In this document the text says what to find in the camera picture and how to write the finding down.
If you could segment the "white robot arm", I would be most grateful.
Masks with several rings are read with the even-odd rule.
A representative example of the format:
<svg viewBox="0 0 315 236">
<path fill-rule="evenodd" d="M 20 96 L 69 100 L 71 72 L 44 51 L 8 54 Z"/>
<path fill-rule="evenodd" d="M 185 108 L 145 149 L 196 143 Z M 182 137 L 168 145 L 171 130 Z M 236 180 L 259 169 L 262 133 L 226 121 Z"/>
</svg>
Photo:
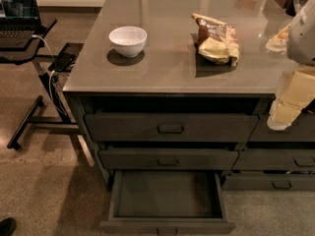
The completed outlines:
<svg viewBox="0 0 315 236">
<path fill-rule="evenodd" d="M 315 0 L 308 0 L 266 48 L 286 50 L 287 57 L 297 63 L 294 71 L 281 76 L 267 121 L 270 129 L 282 131 L 315 99 Z"/>
</svg>

